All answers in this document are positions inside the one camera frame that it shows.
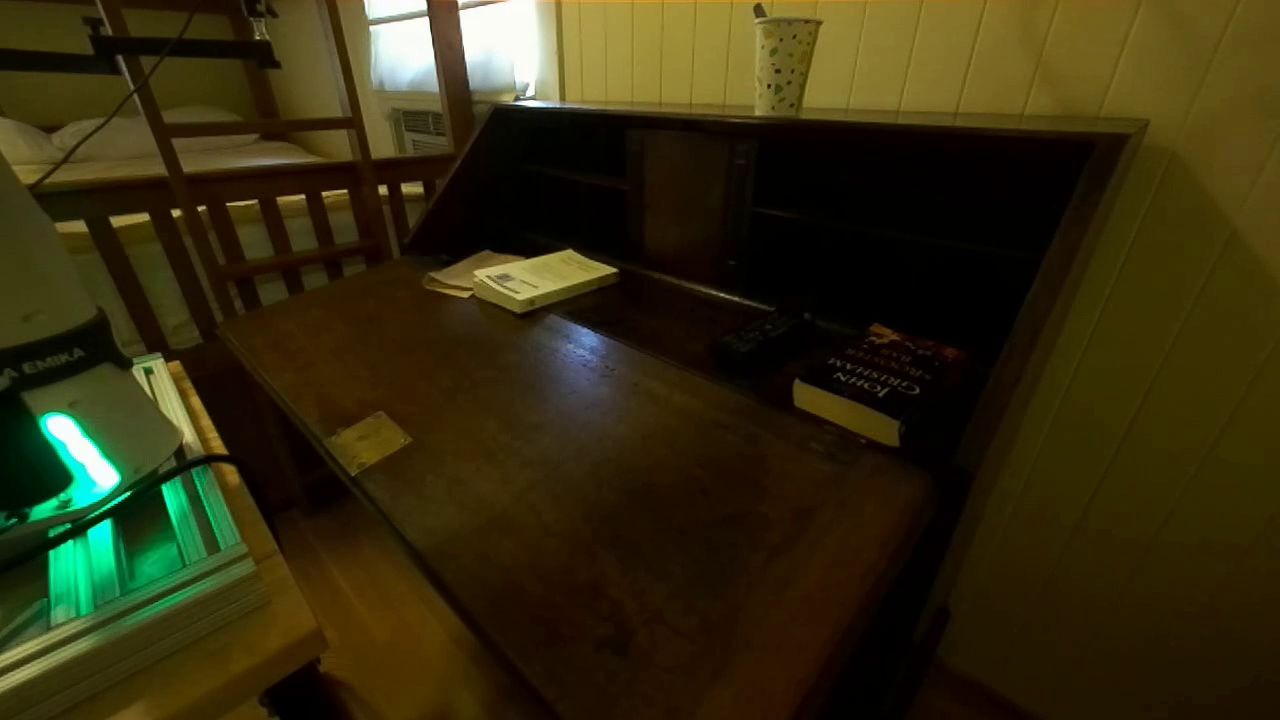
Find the glowing green display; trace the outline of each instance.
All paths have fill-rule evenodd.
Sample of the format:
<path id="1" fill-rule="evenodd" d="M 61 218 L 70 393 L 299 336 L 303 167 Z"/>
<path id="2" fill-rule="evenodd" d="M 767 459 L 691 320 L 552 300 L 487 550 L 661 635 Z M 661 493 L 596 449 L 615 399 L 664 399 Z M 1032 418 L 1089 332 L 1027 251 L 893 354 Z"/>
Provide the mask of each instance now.
<path id="1" fill-rule="evenodd" d="M 45 410 L 42 417 L 42 431 L 47 436 L 47 443 L 55 449 L 55 457 L 71 467 L 76 475 L 76 505 L 80 501 L 95 501 L 110 495 L 120 483 L 116 463 L 95 449 L 95 439 L 76 423 L 76 417 L 70 410 Z"/>

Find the open book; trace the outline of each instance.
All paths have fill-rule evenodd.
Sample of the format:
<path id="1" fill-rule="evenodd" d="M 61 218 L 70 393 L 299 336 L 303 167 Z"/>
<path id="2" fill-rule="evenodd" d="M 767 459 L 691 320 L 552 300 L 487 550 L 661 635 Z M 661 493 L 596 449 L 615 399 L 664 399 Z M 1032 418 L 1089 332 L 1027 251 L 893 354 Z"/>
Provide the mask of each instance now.
<path id="1" fill-rule="evenodd" d="M 511 260 L 511 264 L 477 267 L 474 290 L 510 313 L 533 313 L 533 306 L 550 306 L 568 296 L 603 287 L 614 280 L 615 280 L 614 264 L 561 248 L 561 251 Z"/>

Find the green light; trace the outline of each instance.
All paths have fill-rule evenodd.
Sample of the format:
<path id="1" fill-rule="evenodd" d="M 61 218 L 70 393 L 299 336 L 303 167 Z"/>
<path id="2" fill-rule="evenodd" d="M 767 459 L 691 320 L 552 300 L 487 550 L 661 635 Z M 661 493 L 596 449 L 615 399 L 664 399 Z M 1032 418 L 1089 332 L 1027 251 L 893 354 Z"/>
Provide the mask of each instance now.
<path id="1" fill-rule="evenodd" d="M 116 463 L 95 449 L 95 439 L 70 410 L 45 410 L 42 431 L 54 439 L 55 457 L 76 473 L 76 481 L 80 475 L 92 481 L 92 501 L 110 495 L 120 483 Z"/>

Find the floor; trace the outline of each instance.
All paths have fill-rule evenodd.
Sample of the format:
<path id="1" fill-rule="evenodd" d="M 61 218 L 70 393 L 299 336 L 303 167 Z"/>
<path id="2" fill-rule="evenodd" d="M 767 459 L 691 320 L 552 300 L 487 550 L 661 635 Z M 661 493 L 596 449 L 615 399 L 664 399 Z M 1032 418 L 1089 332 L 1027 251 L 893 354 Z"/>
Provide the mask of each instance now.
<path id="1" fill-rule="evenodd" d="M 511 720 L 521 689 L 477 649 L 434 584 L 355 501 L 290 515 L 282 548 L 330 630 L 323 684 L 342 720 Z M 909 720 L 1019 720 L 932 667 Z"/>

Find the window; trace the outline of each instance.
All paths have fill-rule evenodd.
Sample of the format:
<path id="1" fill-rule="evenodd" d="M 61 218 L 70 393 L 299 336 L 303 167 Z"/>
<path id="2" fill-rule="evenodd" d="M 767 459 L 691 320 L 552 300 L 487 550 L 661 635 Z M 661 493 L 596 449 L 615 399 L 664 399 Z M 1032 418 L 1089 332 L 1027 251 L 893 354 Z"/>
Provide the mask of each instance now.
<path id="1" fill-rule="evenodd" d="M 370 67 L 382 90 L 437 90 L 427 0 L 365 0 Z M 477 96 L 528 96 L 536 86 L 533 0 L 461 0 L 467 78 Z"/>

